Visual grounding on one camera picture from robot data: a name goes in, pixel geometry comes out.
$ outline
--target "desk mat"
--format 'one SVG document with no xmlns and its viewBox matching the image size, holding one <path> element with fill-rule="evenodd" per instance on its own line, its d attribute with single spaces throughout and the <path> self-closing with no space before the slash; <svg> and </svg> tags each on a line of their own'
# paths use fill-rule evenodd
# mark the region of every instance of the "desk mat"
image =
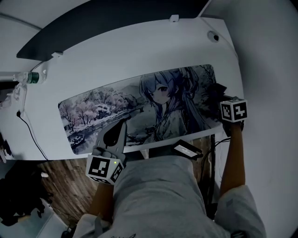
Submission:
<svg viewBox="0 0 298 238">
<path fill-rule="evenodd" d="M 122 118 L 128 119 L 126 146 L 144 145 L 218 126 L 218 106 L 208 93 L 214 83 L 211 65 L 177 68 L 81 93 L 58 108 L 74 154 L 91 153 L 98 132 Z"/>
</svg>

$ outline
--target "gray t-shirt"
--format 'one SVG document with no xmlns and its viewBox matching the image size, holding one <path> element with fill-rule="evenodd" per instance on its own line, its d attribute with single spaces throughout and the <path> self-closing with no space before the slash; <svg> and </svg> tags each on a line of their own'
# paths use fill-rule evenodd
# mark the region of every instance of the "gray t-shirt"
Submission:
<svg viewBox="0 0 298 238">
<path fill-rule="evenodd" d="M 266 237 L 254 199 L 247 186 L 224 194 L 215 220 L 206 216 L 192 163 L 179 156 L 163 156 L 127 163 L 114 187 L 114 221 L 86 214 L 74 238 Z"/>
</svg>

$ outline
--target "wooden floor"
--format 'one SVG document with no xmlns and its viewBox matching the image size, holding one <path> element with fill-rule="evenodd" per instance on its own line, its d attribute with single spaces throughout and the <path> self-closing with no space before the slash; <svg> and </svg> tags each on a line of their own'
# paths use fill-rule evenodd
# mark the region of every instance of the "wooden floor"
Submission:
<svg viewBox="0 0 298 238">
<path fill-rule="evenodd" d="M 210 149 L 210 138 L 204 137 L 192 141 L 203 154 Z M 85 175 L 87 159 L 55 160 L 40 164 L 39 167 L 48 173 L 42 182 L 48 192 L 54 194 L 52 207 L 67 225 L 75 225 L 81 216 L 87 213 L 97 183 Z M 197 182 L 201 175 L 201 161 L 193 161 Z M 210 164 L 205 163 L 204 176 L 210 176 Z"/>
</svg>

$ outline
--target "blue hair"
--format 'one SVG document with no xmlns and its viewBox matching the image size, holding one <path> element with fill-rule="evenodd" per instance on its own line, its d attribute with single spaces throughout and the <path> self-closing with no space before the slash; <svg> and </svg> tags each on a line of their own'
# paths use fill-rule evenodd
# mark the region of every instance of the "blue hair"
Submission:
<svg viewBox="0 0 298 238">
<path fill-rule="evenodd" d="M 159 123 L 162 120 L 162 105 L 157 104 L 151 96 L 151 93 L 156 90 L 157 84 L 165 85 L 169 89 L 168 97 L 170 97 L 170 102 L 165 113 L 168 114 L 177 109 L 186 110 L 189 133 L 203 131 L 209 127 L 193 102 L 195 93 L 198 90 L 198 76 L 191 67 L 172 69 L 141 76 L 140 94 L 148 99 L 155 108 L 156 123 Z"/>
</svg>

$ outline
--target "sleeve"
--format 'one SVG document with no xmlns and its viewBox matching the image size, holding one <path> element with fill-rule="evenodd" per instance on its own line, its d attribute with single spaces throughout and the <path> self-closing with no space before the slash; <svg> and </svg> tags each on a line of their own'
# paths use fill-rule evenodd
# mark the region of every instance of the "sleeve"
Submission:
<svg viewBox="0 0 298 238">
<path fill-rule="evenodd" d="M 231 189 L 220 198 L 215 222 L 232 234 L 244 231 L 247 237 L 266 237 L 264 224 L 246 185 Z"/>
<path fill-rule="evenodd" d="M 73 238 L 98 238 L 110 227 L 110 223 L 100 217 L 85 214 L 79 220 Z"/>
<path fill-rule="evenodd" d="M 187 134 L 187 128 L 180 110 L 171 112 L 162 127 L 164 140 Z"/>
</svg>

